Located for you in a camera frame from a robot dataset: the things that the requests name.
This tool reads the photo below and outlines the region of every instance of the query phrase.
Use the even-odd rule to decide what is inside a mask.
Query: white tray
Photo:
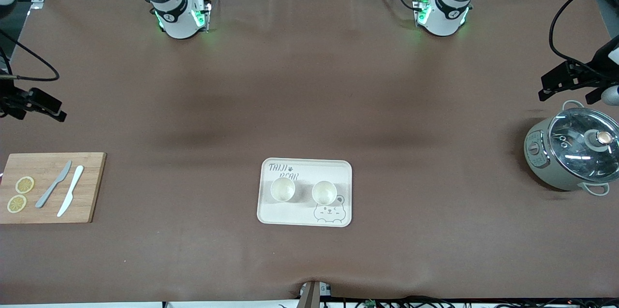
[[[277,202],[270,194],[276,178],[287,177],[296,192],[288,202]],[[323,206],[314,202],[315,183],[330,181],[338,189],[336,201]],[[346,227],[352,220],[352,167],[346,161],[267,158],[260,173],[258,220],[268,224]]]

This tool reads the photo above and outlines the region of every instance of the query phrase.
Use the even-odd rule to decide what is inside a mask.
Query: pot handle
[[[561,107],[561,110],[565,111],[565,106],[569,103],[573,103],[574,105],[576,105],[577,107],[584,107],[584,105],[582,105],[582,103],[580,101],[575,101],[575,100],[568,100],[565,103],[563,103],[563,107]]]
[[[581,187],[582,189],[584,189],[585,191],[589,192],[591,195],[594,196],[605,196],[608,194],[608,191],[610,191],[610,186],[608,186],[608,183],[586,183],[586,182],[581,182],[578,184],[579,187]],[[591,191],[590,187],[604,187],[604,192],[603,193],[595,193],[594,191]]]

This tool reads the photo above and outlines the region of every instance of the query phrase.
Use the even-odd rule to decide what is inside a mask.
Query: lemon slice
[[[27,201],[28,200],[26,199],[26,196],[16,195],[16,196],[13,196],[13,198],[9,200],[9,203],[6,205],[6,208],[9,210],[9,213],[11,214],[18,213],[26,207]]]
[[[15,184],[15,191],[17,191],[17,193],[24,194],[31,191],[33,187],[35,187],[35,179],[30,176],[24,176]]]

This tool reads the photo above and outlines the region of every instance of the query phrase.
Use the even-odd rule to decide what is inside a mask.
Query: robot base
[[[466,11],[459,19],[447,19],[445,13],[436,7],[435,0],[415,0],[413,7],[421,9],[415,11],[415,22],[418,26],[424,27],[429,33],[437,36],[449,36],[457,31],[466,19]]]
[[[188,39],[201,30],[208,31],[210,23],[210,4],[204,0],[188,0],[187,8],[176,22],[168,22],[155,14],[160,28],[174,39]]]

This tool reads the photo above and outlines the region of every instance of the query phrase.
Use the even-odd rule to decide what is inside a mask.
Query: knife blade
[[[67,211],[67,209],[69,208],[69,205],[73,201],[73,190],[75,189],[75,185],[77,185],[77,182],[79,181],[80,176],[82,176],[83,171],[84,171],[83,165],[78,165],[77,168],[75,168],[75,174],[73,174],[73,180],[71,180],[71,186],[69,186],[69,191],[67,191],[67,196],[64,198],[64,202],[62,202],[62,206],[60,207],[60,210],[58,210],[58,215],[56,215],[56,217],[59,218],[60,216],[62,216],[62,214],[64,214],[64,212]]]
[[[49,196],[51,195],[51,192],[55,189],[56,185],[58,185],[58,183],[61,183],[64,180],[64,178],[69,174],[69,169],[71,169],[71,164],[73,164],[73,162],[68,161],[66,165],[64,165],[64,168],[62,168],[62,171],[60,172],[58,177],[56,177],[56,180],[54,180],[51,186],[49,186],[45,194],[39,198],[39,200],[37,201],[37,204],[35,204],[35,207],[40,209],[41,207],[45,205],[45,202],[47,202]]]

